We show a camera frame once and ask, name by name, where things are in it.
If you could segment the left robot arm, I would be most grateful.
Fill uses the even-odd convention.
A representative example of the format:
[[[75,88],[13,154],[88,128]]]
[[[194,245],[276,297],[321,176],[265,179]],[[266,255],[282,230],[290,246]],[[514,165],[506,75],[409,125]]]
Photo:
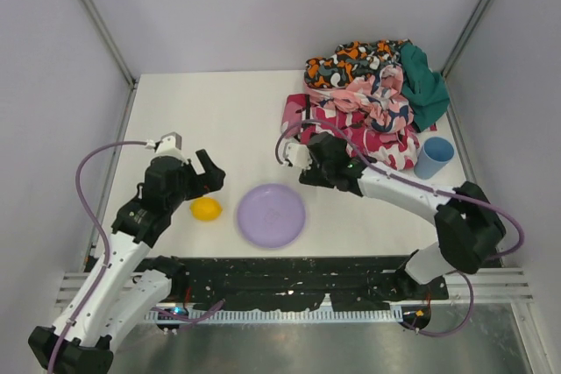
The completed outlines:
[[[196,157],[202,173],[176,148],[156,153],[135,195],[118,210],[111,232],[100,234],[104,252],[79,292],[51,326],[31,332],[28,343],[47,372],[107,372],[119,344],[142,316],[166,298],[185,300],[187,269],[163,256],[152,261],[133,289],[121,291],[180,205],[223,187],[224,170],[205,150]]]

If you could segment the pink red camouflage cloth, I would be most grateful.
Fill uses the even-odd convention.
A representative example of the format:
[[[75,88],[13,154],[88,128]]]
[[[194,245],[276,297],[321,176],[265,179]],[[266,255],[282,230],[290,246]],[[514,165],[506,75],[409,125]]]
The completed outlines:
[[[377,132],[367,126],[362,112],[345,113],[316,105],[307,94],[290,95],[286,100],[281,128],[285,130],[297,122],[302,125],[293,128],[287,137],[301,144],[307,144],[316,134],[327,132],[336,138],[349,138],[365,156],[395,170],[411,169],[417,162],[420,142],[408,126],[395,133]]]

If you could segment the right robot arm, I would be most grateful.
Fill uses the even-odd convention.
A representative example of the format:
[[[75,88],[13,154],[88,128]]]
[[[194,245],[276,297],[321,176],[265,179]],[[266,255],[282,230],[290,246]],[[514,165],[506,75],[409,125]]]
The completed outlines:
[[[335,188],[395,205],[431,223],[437,240],[414,251],[391,274],[389,296],[403,300],[450,272],[474,274],[495,253],[506,229],[482,189],[424,186],[374,159],[350,156],[347,142],[328,132],[287,149],[285,158],[301,169],[302,184]]]

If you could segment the light pink navy patterned cloth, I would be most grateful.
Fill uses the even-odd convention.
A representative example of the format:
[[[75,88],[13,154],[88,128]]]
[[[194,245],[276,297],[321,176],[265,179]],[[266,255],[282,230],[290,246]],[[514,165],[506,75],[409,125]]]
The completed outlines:
[[[305,88],[311,101],[326,109],[351,114],[360,112],[373,131],[392,134],[413,123],[414,112],[401,93],[401,66],[387,65],[377,74],[358,77],[345,88]]]

